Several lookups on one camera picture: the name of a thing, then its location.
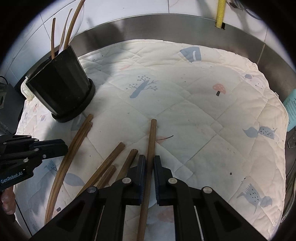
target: container base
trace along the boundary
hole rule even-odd
[[[81,103],[80,106],[78,106],[76,109],[74,109],[73,111],[71,111],[70,113],[68,113],[67,115],[64,115],[64,116],[56,116],[56,115],[52,114],[52,117],[57,122],[64,123],[64,122],[70,121],[70,120],[74,119],[77,115],[79,115],[81,112],[83,112],[85,110],[85,108],[91,102],[91,100],[92,100],[92,98],[94,96],[95,90],[96,90],[96,87],[95,87],[93,81],[90,78],[89,78],[89,82],[91,84],[90,91],[89,91],[87,97]]]

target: yellow tube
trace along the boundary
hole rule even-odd
[[[217,17],[216,17],[216,27],[222,28],[222,23],[224,19],[224,11],[225,11],[226,0],[218,1],[218,9],[217,9]]]

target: metal screw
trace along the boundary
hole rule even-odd
[[[213,191],[213,189],[210,187],[204,187],[203,191],[204,191],[204,193],[210,194]]]
[[[96,191],[96,187],[89,187],[86,191],[88,193],[94,193]]]
[[[131,179],[129,177],[125,177],[124,179],[122,179],[122,182],[127,184],[131,182]]]
[[[170,178],[169,180],[168,180],[168,182],[170,183],[170,184],[176,184],[177,183],[177,179],[175,179],[175,178]]]

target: human hand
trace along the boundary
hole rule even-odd
[[[14,214],[16,208],[13,186],[5,189],[1,194],[2,208],[6,214]]]

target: black pot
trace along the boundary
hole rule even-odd
[[[53,60],[45,60],[26,85],[58,122],[79,115],[90,103],[95,86],[89,79],[71,46]]]

